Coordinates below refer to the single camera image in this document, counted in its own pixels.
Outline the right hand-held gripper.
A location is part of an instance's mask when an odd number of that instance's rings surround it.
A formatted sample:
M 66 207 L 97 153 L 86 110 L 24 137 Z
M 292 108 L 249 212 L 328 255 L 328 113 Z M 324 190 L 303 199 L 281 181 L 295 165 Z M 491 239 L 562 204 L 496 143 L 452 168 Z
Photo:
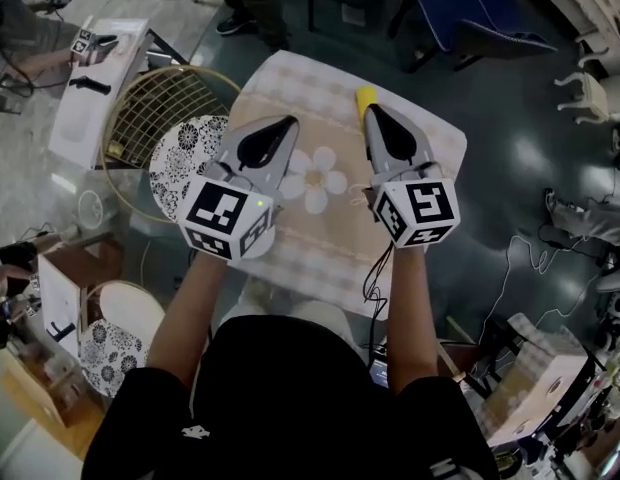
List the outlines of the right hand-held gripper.
M 443 241 L 460 224 L 460 210 L 454 181 L 438 164 L 424 164 L 433 158 L 425 132 L 384 104 L 365 109 L 363 131 L 373 166 L 369 208 L 393 245 L 427 247 Z

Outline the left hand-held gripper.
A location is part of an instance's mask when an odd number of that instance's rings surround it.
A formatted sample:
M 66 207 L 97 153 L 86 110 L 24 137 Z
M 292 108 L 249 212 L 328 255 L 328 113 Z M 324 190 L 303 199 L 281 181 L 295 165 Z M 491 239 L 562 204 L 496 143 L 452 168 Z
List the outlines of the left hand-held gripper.
M 279 185 L 299 130 L 292 115 L 276 115 L 225 134 L 218 159 L 191 178 L 178 207 L 177 223 L 191 248 L 230 262 L 271 248 Z

